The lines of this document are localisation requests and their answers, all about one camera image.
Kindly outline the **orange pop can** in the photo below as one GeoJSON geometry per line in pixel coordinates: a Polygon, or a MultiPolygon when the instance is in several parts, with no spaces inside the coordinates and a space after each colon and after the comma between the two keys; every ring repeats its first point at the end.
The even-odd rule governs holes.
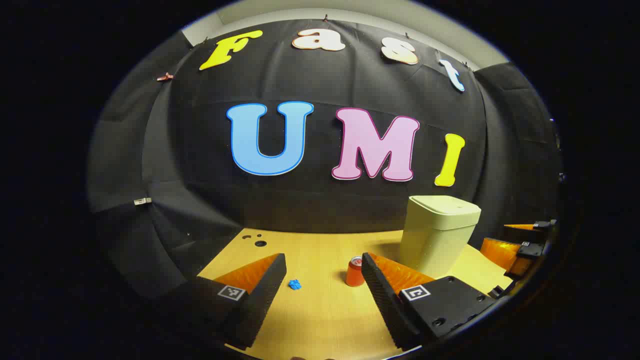
{"type": "Polygon", "coordinates": [[[362,274],[362,256],[357,255],[352,257],[347,264],[345,284],[350,287],[360,287],[364,283],[365,278],[362,274]]]}

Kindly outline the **pale green desktop garbage bin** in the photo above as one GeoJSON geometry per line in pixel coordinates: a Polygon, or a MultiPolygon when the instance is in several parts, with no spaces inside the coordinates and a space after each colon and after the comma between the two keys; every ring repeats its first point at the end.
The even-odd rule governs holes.
{"type": "Polygon", "coordinates": [[[480,214],[475,203],[453,196],[409,196],[398,262],[431,278],[445,276],[468,244],[480,214]]]}

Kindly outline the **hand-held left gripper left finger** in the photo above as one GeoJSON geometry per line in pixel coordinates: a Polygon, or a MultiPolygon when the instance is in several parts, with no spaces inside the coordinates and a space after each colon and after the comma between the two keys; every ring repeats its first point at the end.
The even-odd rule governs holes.
{"type": "Polygon", "coordinates": [[[245,350],[253,346],[286,273],[286,256],[274,253],[213,280],[197,276],[165,295],[165,315],[205,342],[245,350]]]}

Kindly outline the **black backdrop cloth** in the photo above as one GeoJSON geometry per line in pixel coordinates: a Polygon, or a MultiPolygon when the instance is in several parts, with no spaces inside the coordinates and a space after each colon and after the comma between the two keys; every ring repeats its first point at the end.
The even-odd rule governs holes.
{"type": "Polygon", "coordinates": [[[412,35],[294,19],[158,46],[100,116],[87,196],[114,267],[154,298],[244,228],[397,231],[413,195],[478,205],[477,248],[505,224],[558,218],[561,174],[551,115],[514,64],[473,70],[412,35]],[[411,180],[383,178],[386,162],[367,173],[360,156],[359,178],[332,176],[344,108],[367,111],[381,136],[396,117],[418,122],[411,180]]]}

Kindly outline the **wooden desktop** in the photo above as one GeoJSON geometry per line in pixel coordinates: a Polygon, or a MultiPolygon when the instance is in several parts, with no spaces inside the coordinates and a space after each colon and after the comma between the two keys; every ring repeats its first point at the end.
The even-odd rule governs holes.
{"type": "Polygon", "coordinates": [[[283,253],[286,275],[254,344],[245,354],[261,360],[384,360],[402,349],[366,284],[345,283],[348,262],[371,252],[398,260],[402,231],[304,234],[243,228],[199,276],[215,280],[257,260],[283,253]],[[288,287],[299,280],[301,289],[288,287]]]}

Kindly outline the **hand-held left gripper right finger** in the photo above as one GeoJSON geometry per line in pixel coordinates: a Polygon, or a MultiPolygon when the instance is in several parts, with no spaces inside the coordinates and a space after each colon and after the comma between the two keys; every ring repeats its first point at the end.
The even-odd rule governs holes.
{"type": "Polygon", "coordinates": [[[426,346],[479,317],[496,299],[455,276],[432,279],[371,252],[362,276],[396,347],[426,346]]]}

